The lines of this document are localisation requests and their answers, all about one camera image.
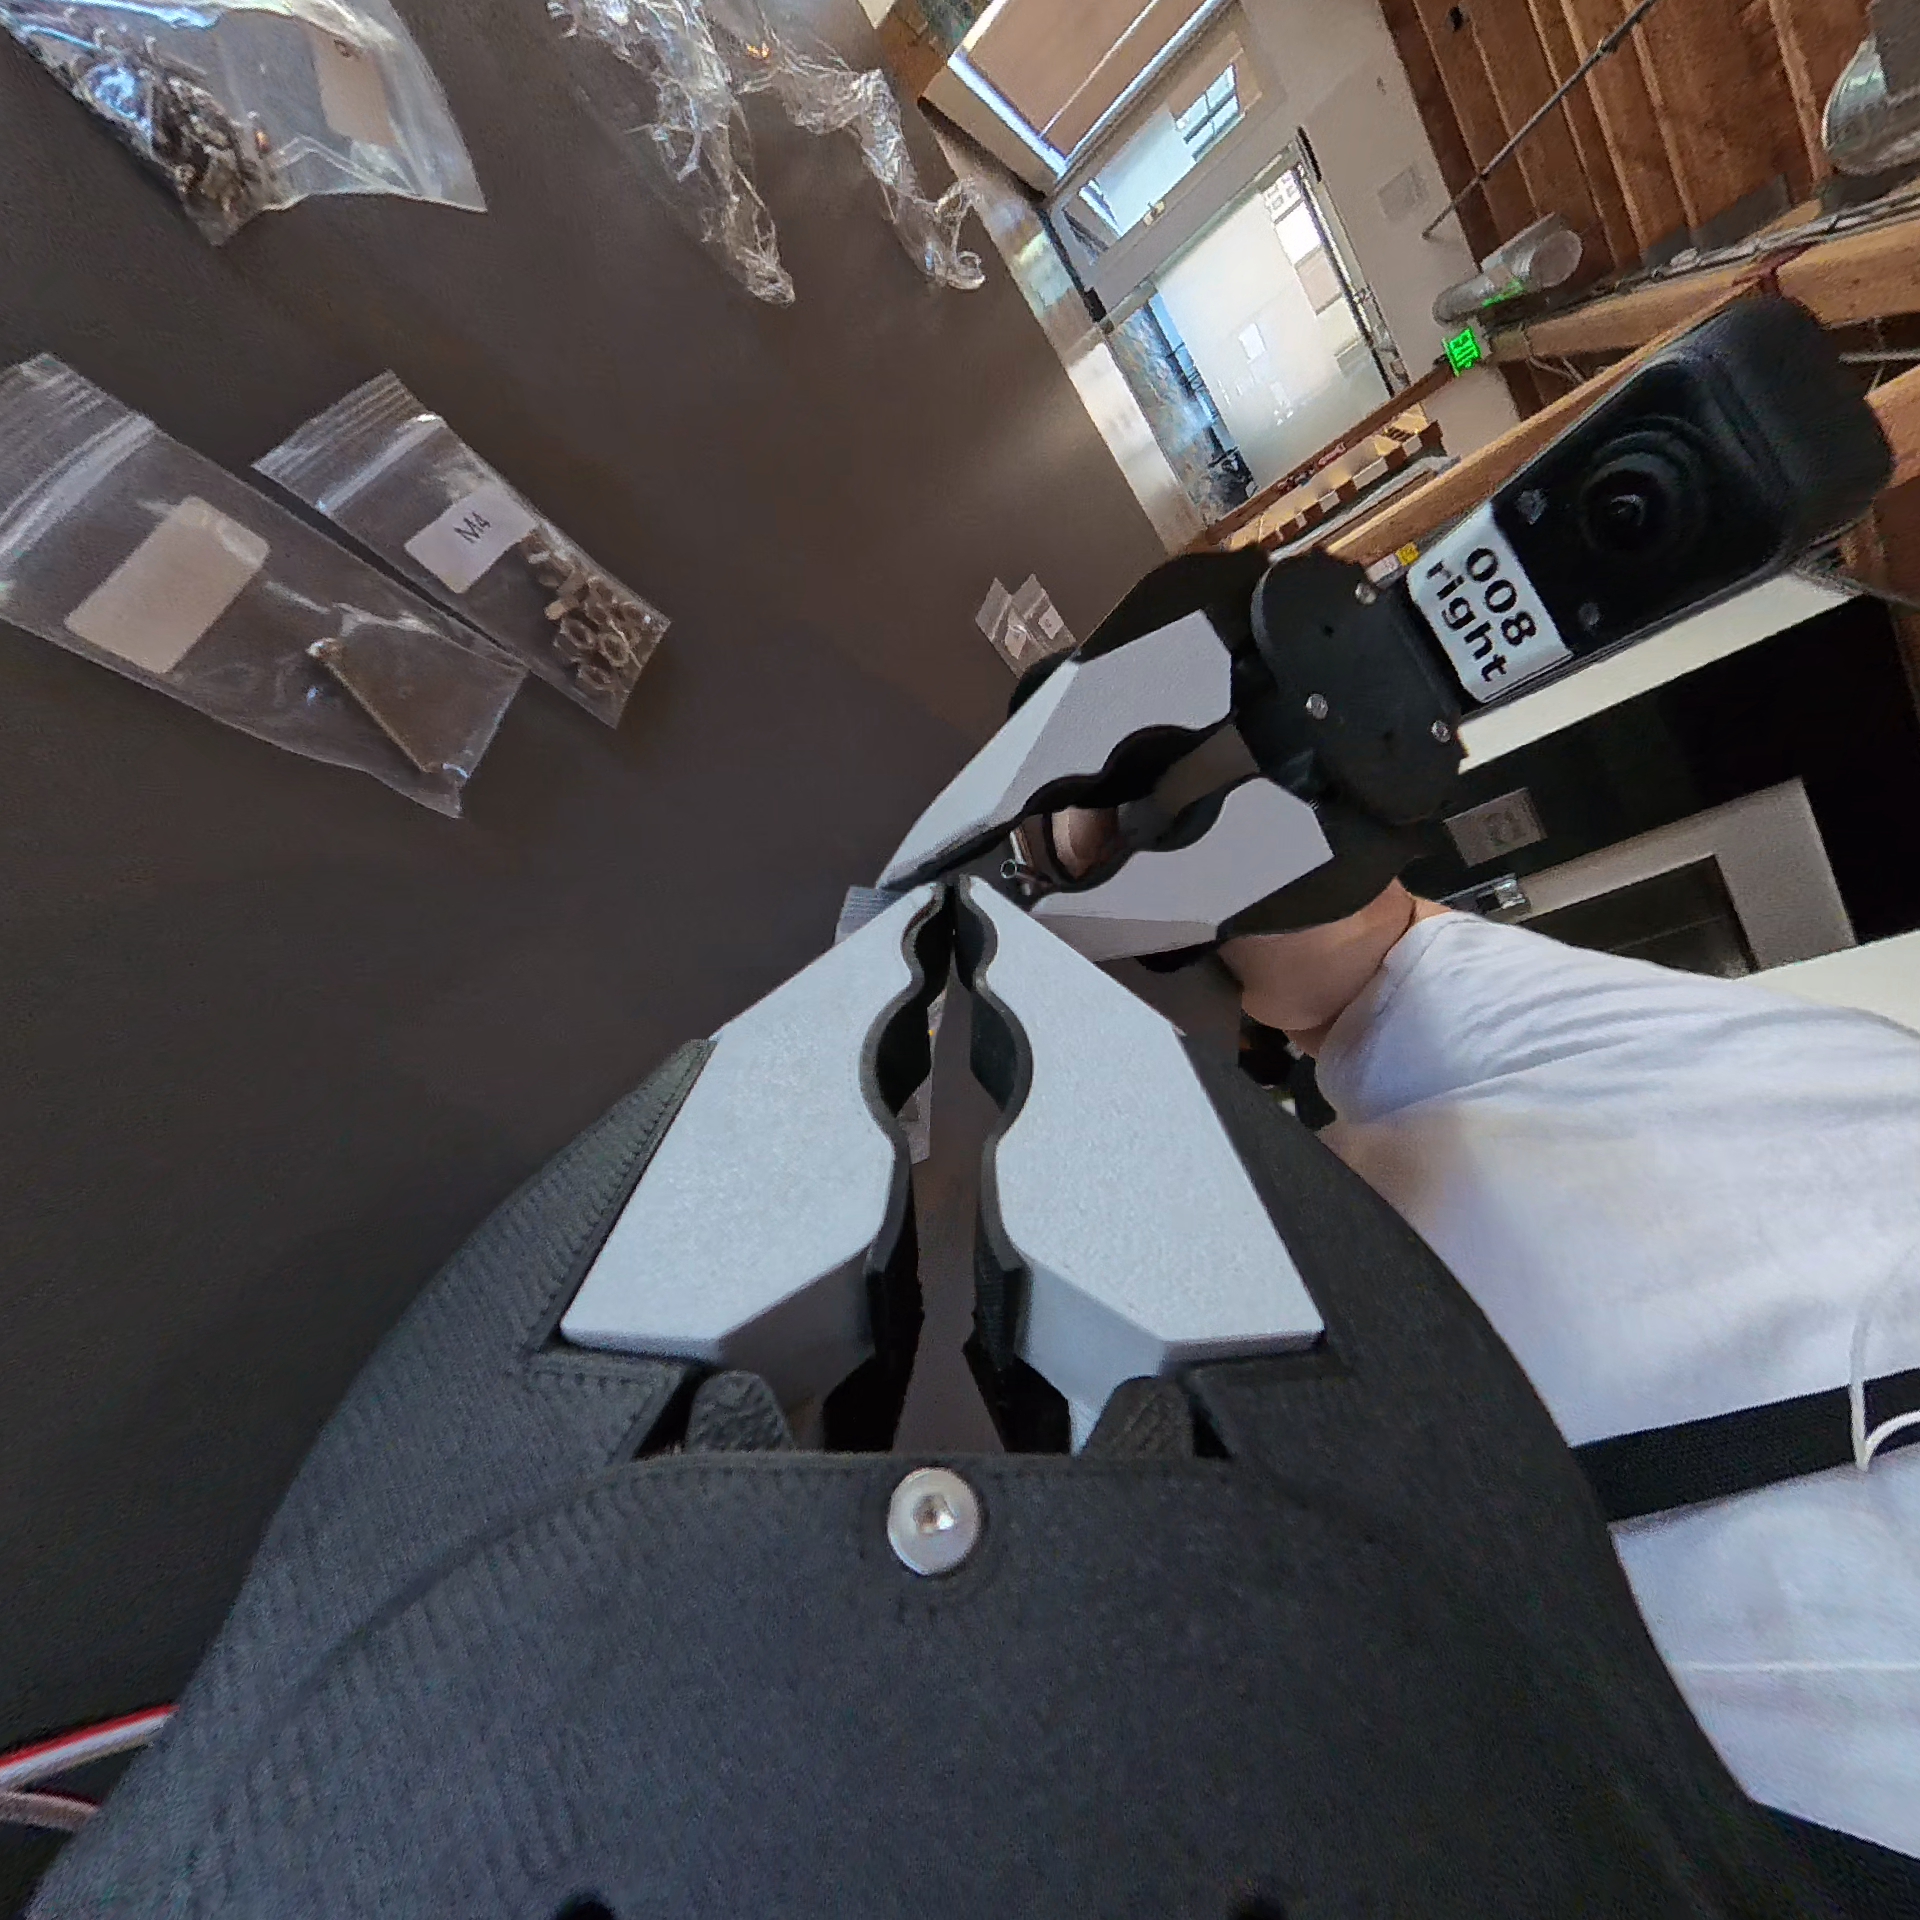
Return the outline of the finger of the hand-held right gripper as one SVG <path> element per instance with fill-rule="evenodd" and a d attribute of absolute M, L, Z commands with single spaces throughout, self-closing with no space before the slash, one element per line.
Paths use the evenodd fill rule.
<path fill-rule="evenodd" d="M 1042 854 L 1040 826 L 1069 808 L 1147 801 L 1143 848 L 1125 847 L 1100 893 L 1202 893 L 1196 847 L 1161 854 L 1171 818 L 1248 777 L 1232 721 L 1232 655 L 1202 612 L 1118 648 L 1075 651 L 929 801 L 882 869 L 904 890 L 957 875 L 1010 834 Z"/>
<path fill-rule="evenodd" d="M 1038 818 L 1042 852 L 1045 815 L 1061 808 Z M 998 896 L 995 946 L 1051 936 L 1093 963 L 1213 946 L 1248 907 L 1333 859 L 1318 808 L 1273 778 L 1238 778 L 1211 792 L 1177 847 L 1140 840 L 1137 826 L 1164 826 L 1149 801 L 1112 808 L 1125 848 L 1035 907 Z"/>

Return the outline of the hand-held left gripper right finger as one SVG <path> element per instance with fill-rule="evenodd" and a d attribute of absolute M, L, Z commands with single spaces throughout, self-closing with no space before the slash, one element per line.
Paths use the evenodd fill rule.
<path fill-rule="evenodd" d="M 1184 1030 L 984 879 L 959 882 L 978 1171 L 968 1354 L 995 1410 L 1309 1351 L 1325 1319 Z"/>

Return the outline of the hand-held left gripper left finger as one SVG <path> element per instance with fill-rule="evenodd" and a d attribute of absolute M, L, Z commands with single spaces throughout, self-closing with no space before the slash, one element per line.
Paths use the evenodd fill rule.
<path fill-rule="evenodd" d="M 917 886 L 731 1020 L 594 1254 L 562 1336 L 717 1369 L 857 1369 L 901 1245 L 950 963 L 949 887 Z"/>

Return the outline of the person's right forearm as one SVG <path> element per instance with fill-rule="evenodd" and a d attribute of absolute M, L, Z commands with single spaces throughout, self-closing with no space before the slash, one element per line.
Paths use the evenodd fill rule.
<path fill-rule="evenodd" d="M 1414 924 L 1443 914 L 1443 901 L 1393 879 L 1355 914 L 1283 934 L 1232 936 L 1216 956 L 1241 989 L 1241 1010 L 1281 1030 L 1312 1059 L 1332 1026 L 1381 971 L 1393 946 Z"/>

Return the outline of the dark grey desk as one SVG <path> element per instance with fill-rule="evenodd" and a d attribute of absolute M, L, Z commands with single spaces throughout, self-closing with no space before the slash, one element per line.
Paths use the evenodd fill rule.
<path fill-rule="evenodd" d="M 56 352 L 231 468 L 397 372 L 671 632 L 619 729 L 551 686 L 465 815 L 3 627 L 3 1747 L 169 1702 L 317 1427 L 486 1212 L 829 946 L 1005 714 L 1035 576 L 1164 555 L 1026 196 L 978 291 L 847 138 L 753 103 L 796 280 L 745 296 L 538 3 L 407 3 L 486 214 L 303 203 L 211 247 L 3 46 L 3 363 Z"/>

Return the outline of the small clear labelled bag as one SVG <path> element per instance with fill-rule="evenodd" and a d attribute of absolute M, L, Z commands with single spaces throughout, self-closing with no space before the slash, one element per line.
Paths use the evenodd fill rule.
<path fill-rule="evenodd" d="M 1077 646 L 1077 634 L 1038 576 L 1021 580 L 1017 590 L 994 580 L 975 612 L 975 626 L 1016 674 Z"/>

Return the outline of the person's white shirt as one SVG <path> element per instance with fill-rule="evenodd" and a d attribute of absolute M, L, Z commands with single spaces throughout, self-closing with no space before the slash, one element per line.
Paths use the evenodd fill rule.
<path fill-rule="evenodd" d="M 1743 1786 L 1919 1852 L 1919 1036 L 1443 914 L 1332 1026 L 1332 1145 L 1562 1435 Z"/>

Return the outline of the crumpled clear plastic wrap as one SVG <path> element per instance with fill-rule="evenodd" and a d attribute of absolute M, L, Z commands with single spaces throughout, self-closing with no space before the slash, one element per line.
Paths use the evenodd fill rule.
<path fill-rule="evenodd" d="M 799 3 L 546 3 L 581 106 L 661 191 L 680 225 L 756 300 L 791 306 L 778 221 L 757 190 L 746 103 L 778 103 L 808 137 L 852 141 L 887 222 L 931 285 L 975 291 L 964 245 L 971 183 L 924 190 L 901 96 L 802 22 Z"/>

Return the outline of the clear bag of nuts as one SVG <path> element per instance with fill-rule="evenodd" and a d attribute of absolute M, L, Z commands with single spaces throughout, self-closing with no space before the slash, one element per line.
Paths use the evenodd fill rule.
<path fill-rule="evenodd" d="M 541 513 L 397 373 L 256 460 L 590 718 L 619 725 L 668 616 Z"/>

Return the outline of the clear bag with flat part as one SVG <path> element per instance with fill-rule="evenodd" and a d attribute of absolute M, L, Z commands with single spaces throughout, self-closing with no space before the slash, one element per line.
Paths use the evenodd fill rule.
<path fill-rule="evenodd" d="M 3 372 L 3 616 L 444 818 L 527 682 L 49 352 Z"/>

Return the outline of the metal air duct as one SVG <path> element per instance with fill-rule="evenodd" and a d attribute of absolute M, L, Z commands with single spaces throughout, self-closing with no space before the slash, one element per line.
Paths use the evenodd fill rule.
<path fill-rule="evenodd" d="M 1463 323 L 1498 305 L 1555 291 L 1576 274 L 1582 250 L 1582 232 L 1548 212 L 1490 250 L 1477 274 L 1449 285 L 1432 314 L 1441 323 Z"/>
<path fill-rule="evenodd" d="M 1919 55 L 1898 53 L 1889 78 L 1878 35 L 1868 32 L 1825 96 L 1821 138 L 1836 175 L 1919 165 Z"/>

